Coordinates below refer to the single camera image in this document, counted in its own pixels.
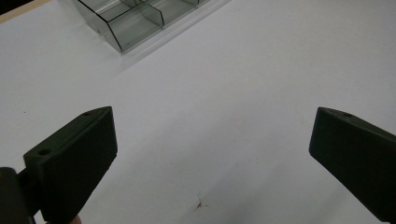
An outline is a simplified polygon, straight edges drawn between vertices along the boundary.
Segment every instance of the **transparent tray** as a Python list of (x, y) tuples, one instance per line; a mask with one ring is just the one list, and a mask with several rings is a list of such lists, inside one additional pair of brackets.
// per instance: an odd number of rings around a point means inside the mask
[(93, 30), (123, 52), (198, 6), (203, 0), (76, 0)]

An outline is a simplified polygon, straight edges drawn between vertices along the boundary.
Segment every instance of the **screw hole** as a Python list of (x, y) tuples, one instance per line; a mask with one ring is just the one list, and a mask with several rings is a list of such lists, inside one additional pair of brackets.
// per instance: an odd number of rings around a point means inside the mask
[(47, 148), (42, 149), (42, 150), (40, 150), (40, 151), (38, 152), (38, 155), (40, 155), (40, 156), (46, 156), (46, 155), (48, 155), (48, 154), (50, 154), (50, 149), (47, 149)]

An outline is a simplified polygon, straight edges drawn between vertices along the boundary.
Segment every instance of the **small stain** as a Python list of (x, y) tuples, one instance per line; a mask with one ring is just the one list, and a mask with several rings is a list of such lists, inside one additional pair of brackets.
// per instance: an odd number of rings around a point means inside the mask
[(194, 209), (194, 211), (197, 210), (197, 209), (199, 209), (199, 208), (208, 207), (208, 206), (209, 206), (209, 205), (207, 205), (207, 204), (203, 204), (203, 203), (202, 203), (202, 200), (199, 199), (199, 203), (198, 203), (197, 207)]

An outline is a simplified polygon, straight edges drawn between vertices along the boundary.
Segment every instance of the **clear plastic container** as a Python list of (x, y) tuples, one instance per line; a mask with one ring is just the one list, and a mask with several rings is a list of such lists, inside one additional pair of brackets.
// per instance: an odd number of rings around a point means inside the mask
[(121, 52), (199, 4), (200, 0), (75, 0), (91, 28)]

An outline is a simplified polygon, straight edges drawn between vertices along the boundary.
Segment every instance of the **white tabletop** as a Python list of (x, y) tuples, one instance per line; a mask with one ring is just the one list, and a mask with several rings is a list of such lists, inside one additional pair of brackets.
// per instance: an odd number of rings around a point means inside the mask
[(379, 223), (308, 145), (319, 106), (396, 133), (396, 1), (211, 0), (123, 55), (69, 1), (0, 24), (1, 166), (112, 105), (84, 224)]

